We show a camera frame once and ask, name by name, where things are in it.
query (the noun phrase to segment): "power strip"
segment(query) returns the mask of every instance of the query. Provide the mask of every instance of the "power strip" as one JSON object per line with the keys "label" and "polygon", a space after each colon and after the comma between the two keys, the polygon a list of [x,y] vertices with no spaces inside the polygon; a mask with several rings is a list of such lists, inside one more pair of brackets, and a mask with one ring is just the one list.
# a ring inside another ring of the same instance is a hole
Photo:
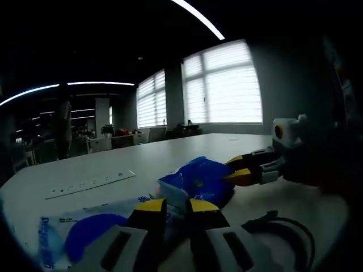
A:
{"label": "power strip", "polygon": [[66,185],[61,188],[53,189],[45,199],[51,199],[55,197],[66,196],[67,194],[74,194],[77,192],[89,190],[95,187],[100,187],[105,184],[109,184],[115,181],[128,179],[129,177],[135,176],[135,173],[131,170],[122,171],[114,175],[105,176],[102,178],[96,178],[91,181],[81,182],[73,185]]}

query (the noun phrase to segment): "blue plastic bag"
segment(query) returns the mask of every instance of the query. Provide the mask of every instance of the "blue plastic bag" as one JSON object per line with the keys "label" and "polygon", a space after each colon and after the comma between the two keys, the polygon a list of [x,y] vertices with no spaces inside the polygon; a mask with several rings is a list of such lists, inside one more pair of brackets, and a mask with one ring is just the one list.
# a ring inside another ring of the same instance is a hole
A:
{"label": "blue plastic bag", "polygon": [[234,170],[230,167],[203,156],[160,178],[160,181],[182,189],[191,198],[206,200],[221,207],[234,188],[233,184],[222,181],[222,178],[232,173]]}

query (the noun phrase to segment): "desk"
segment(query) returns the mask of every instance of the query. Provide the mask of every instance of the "desk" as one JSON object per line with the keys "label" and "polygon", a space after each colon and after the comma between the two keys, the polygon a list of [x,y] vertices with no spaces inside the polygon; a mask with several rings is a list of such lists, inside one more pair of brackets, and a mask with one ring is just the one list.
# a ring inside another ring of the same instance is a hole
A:
{"label": "desk", "polygon": [[[87,156],[54,161],[25,168],[12,177],[0,193],[5,216],[15,230],[19,242],[30,255],[37,252],[37,226],[42,215],[100,205],[122,198],[152,192],[155,181],[198,156],[225,163],[232,157],[265,148],[270,136],[241,134],[207,134],[103,151]],[[60,183],[73,184],[130,169],[136,176],[99,188],[45,200],[49,191]],[[256,219],[269,210],[279,216],[304,224],[316,242],[315,265],[327,254],[344,227],[348,206],[339,196],[321,196],[317,188],[294,184],[283,179],[265,185],[235,188],[235,194],[223,209],[230,224]],[[292,267],[293,252],[280,254],[283,241],[260,237],[266,244],[278,246],[273,257]],[[193,271],[189,242],[184,242],[159,271]]]}

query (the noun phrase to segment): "blue package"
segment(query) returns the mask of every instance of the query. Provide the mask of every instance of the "blue package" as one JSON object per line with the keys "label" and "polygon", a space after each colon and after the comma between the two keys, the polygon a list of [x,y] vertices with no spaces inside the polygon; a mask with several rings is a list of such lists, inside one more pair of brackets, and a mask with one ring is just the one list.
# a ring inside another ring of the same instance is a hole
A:
{"label": "blue package", "polygon": [[183,189],[191,198],[206,200],[221,207],[234,188],[233,184],[223,182],[221,178],[232,173],[234,170],[225,164],[202,156],[160,180]]}
{"label": "blue package", "polygon": [[98,214],[78,221],[70,229],[64,245],[69,260],[74,264],[79,262],[86,246],[112,226],[123,226],[126,221],[126,218],[118,214]]}

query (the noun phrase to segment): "black cable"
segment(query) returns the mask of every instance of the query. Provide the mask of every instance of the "black cable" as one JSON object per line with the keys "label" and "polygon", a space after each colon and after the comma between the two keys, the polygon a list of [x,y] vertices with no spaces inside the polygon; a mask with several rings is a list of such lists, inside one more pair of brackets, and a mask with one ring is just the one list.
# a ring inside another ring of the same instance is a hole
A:
{"label": "black cable", "polygon": [[309,229],[307,227],[305,227],[303,224],[301,224],[300,222],[297,222],[293,219],[284,218],[284,217],[276,217],[274,220],[288,222],[292,225],[295,225],[296,227],[299,227],[307,235],[307,237],[310,240],[310,244],[311,244],[311,256],[310,256],[309,264],[307,266],[307,271],[311,271],[311,268],[313,267],[314,258],[315,258],[315,240],[314,240],[313,234],[311,234],[311,232],[309,231]]}
{"label": "black cable", "polygon": [[[311,232],[303,224],[289,218],[277,217],[277,211],[269,211],[267,214],[259,219],[250,220],[245,224],[241,225],[246,231],[250,233],[255,232],[270,232],[273,234],[280,235],[284,240],[286,240],[290,246],[294,249],[296,254],[295,267],[298,271],[311,271],[315,258],[315,240]],[[309,238],[311,244],[311,256],[309,263],[307,263],[307,252],[306,249],[302,247],[303,241],[298,234],[292,229],[285,225],[271,223],[271,221],[282,221],[290,223],[298,228],[300,228]]]}
{"label": "black cable", "polygon": [[258,222],[256,224],[248,224],[243,226],[243,228],[253,234],[253,233],[271,233],[277,235],[285,240],[295,253],[295,271],[306,272],[307,271],[307,261],[308,254],[305,244],[301,236],[292,230],[290,227],[273,222]]}

